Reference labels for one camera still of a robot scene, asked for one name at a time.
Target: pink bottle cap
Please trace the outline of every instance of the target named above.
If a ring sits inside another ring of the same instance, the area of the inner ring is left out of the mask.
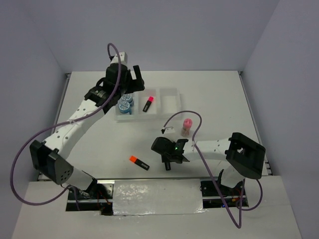
[[[191,119],[185,119],[183,123],[183,127],[190,128],[192,124],[193,124],[193,121],[191,121]]]

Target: white tray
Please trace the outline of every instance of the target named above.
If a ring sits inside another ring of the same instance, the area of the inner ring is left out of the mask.
[[[149,110],[145,113],[143,112],[143,108],[150,96],[153,96],[154,100]],[[117,122],[165,120],[176,112],[181,111],[180,95],[177,88],[145,89],[133,93],[133,99],[134,106],[131,107],[131,115],[120,113],[118,105],[116,105],[115,120]],[[181,115],[177,115],[175,118],[180,119]]]

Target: pink highlighter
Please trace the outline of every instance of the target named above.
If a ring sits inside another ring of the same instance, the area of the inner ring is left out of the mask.
[[[191,121],[191,119],[184,120],[183,128],[181,129],[181,136],[184,136],[184,137],[189,136],[189,130],[192,124],[193,124],[193,121]]]

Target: clear plastic film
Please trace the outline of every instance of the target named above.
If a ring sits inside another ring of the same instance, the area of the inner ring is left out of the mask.
[[[204,212],[199,179],[116,181],[114,215]]]

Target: orange highlighter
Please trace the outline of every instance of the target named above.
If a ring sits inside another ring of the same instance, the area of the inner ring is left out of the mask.
[[[134,156],[131,156],[130,157],[130,161],[133,162],[134,164],[138,165],[139,167],[145,169],[145,170],[148,170],[150,167],[142,162],[141,160],[139,160],[138,158],[134,157]]]

